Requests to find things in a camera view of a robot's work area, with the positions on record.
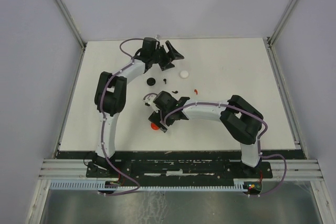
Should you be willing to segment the orange charging case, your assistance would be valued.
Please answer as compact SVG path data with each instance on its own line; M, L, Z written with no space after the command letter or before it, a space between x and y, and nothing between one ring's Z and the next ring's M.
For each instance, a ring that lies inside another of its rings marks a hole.
M160 127L158 127L156 124L151 123L151 128L155 131L160 130Z

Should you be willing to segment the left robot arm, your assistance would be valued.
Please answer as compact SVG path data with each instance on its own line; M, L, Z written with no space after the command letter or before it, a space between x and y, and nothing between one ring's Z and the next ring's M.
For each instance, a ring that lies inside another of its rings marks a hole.
M161 45L159 40L151 37L141 38L142 46L131 55L122 49L122 45L132 40L132 38L127 39L119 46L120 51L130 57L130 62L115 73L102 72L94 96L94 103L101 116L102 128L92 162L98 166L98 171L105 177L112 176L116 171L116 164L111 158L116 152L117 121L125 107L127 85L145 74L154 64L165 71L175 67L173 61L184 59L184 56L168 40L165 45Z

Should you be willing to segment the white charging case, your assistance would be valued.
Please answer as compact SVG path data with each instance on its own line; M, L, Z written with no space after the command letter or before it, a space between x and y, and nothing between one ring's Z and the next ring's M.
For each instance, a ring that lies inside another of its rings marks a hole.
M188 71L186 71L186 70L182 70L181 72L180 72L180 77L182 78L182 79L187 79L188 77L189 77L189 72Z

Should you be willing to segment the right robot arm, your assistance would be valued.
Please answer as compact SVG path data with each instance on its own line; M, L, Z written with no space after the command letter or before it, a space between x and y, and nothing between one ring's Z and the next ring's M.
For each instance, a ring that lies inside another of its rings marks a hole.
M227 102L196 101L190 97L179 100L170 93L149 93L143 98L144 104L153 109L149 121L161 131L180 120L208 120L220 122L229 134L240 143L241 172L246 177L254 177L260 171L261 136L268 125L263 115L238 95L231 96Z

